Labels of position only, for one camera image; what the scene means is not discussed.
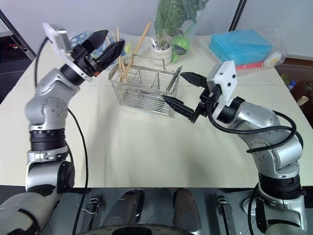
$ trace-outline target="basket handle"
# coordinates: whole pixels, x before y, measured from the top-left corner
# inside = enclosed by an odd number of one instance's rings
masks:
[[[137,54],[132,54],[132,56],[138,56],[138,57],[143,57],[143,58],[148,58],[148,59],[153,59],[153,60],[161,60],[163,62],[163,69],[165,71],[174,72],[174,70],[168,70],[168,69],[165,68],[165,62],[161,58],[156,58],[156,57],[151,57],[151,56],[146,56],[146,55],[137,55]]]

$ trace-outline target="yellow object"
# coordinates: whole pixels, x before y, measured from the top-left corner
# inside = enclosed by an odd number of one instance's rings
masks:
[[[126,54],[129,54],[131,53],[133,50],[132,50],[132,44],[130,42],[127,42],[126,45],[125,45],[125,53]]]

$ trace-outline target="black cable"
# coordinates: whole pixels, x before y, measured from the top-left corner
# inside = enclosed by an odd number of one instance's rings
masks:
[[[43,40],[43,42],[40,44],[39,49],[38,49],[38,53],[35,59],[35,69],[34,69],[34,84],[35,84],[35,88],[37,87],[37,74],[38,74],[38,60],[39,60],[39,56],[41,54],[41,51],[43,50],[45,44],[48,41],[48,37],[46,36],[45,39]]]
[[[271,127],[264,127],[264,128],[259,128],[259,129],[255,129],[255,130],[236,130],[236,129],[229,129],[229,128],[226,128],[226,127],[219,125],[212,117],[212,106],[213,106],[213,104],[211,102],[209,102],[207,105],[207,116],[208,116],[210,122],[217,129],[224,131],[224,132],[227,132],[227,133],[237,134],[237,135],[250,135],[250,134],[257,134],[257,133],[262,133],[262,132],[266,132],[266,131],[279,130],[279,129],[291,131],[291,133],[281,142],[276,143],[276,144],[271,144],[269,146],[265,146],[265,147],[261,147],[261,148],[249,149],[249,150],[247,150],[247,153],[252,153],[252,152],[256,152],[256,151],[263,151],[263,150],[268,150],[268,149],[280,147],[280,146],[286,144],[288,141],[290,141],[294,135],[297,135],[299,142],[303,148],[303,140],[302,140],[301,135],[296,131],[296,125],[295,125],[294,121],[290,117],[288,117],[284,114],[281,114],[279,112],[274,111],[277,115],[279,115],[279,116],[285,118],[287,121],[289,121],[290,124],[292,125],[292,127],[271,126]]]
[[[80,215],[80,212],[82,210],[84,199],[85,199],[85,196],[86,196],[86,193],[87,193],[89,171],[88,171],[88,154],[87,154],[87,148],[86,148],[86,143],[85,143],[85,138],[84,138],[83,132],[82,132],[82,130],[81,130],[80,126],[79,126],[79,123],[77,121],[77,118],[75,117],[73,112],[70,109],[68,109],[68,112],[72,115],[74,121],[76,122],[79,134],[82,137],[83,146],[84,146],[84,152],[85,152],[85,163],[86,163],[85,164],[85,166],[86,166],[86,180],[85,180],[84,192],[83,192],[83,196],[82,196],[82,199],[80,201],[80,204],[79,204],[79,207],[78,207],[78,210],[77,210],[77,214],[76,214],[76,218],[75,218],[75,222],[74,222],[74,226],[73,226],[73,232],[72,232],[72,234],[75,234],[76,233],[78,219],[79,219],[79,215]]]
[[[254,232],[252,229],[252,223],[251,223],[251,209],[252,209],[253,198],[254,198],[256,191],[258,190],[258,186],[259,186],[259,183],[257,183],[256,186],[254,187],[251,193],[250,199],[249,199],[249,204],[248,204],[248,226],[249,226],[250,235],[254,235]]]
[[[70,161],[74,164],[74,159],[73,159],[72,151],[69,148],[69,144],[67,143],[67,141],[65,141],[65,144],[67,145],[67,148],[68,148],[68,154],[70,157]]]
[[[241,17],[243,10],[244,10],[245,4],[246,4],[246,0],[240,0],[239,1],[236,13],[234,15],[233,21],[231,22],[231,25],[230,25],[230,28],[228,31],[233,31],[236,29],[238,21]]]

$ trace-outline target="white wall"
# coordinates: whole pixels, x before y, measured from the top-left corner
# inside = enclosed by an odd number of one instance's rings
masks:
[[[199,35],[228,31],[239,0],[210,0]],[[68,32],[88,28],[115,29],[141,35],[153,21],[157,0],[0,0],[0,9],[37,52],[45,33],[42,23],[62,24]]]
[[[289,57],[313,60],[313,0],[248,0],[237,29],[273,25]]]

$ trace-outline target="pink object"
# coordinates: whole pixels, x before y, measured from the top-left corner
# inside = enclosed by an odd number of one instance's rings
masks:
[[[245,69],[254,69],[254,68],[262,68],[263,62],[256,62],[247,65],[238,65],[236,66],[236,70],[245,70]]]

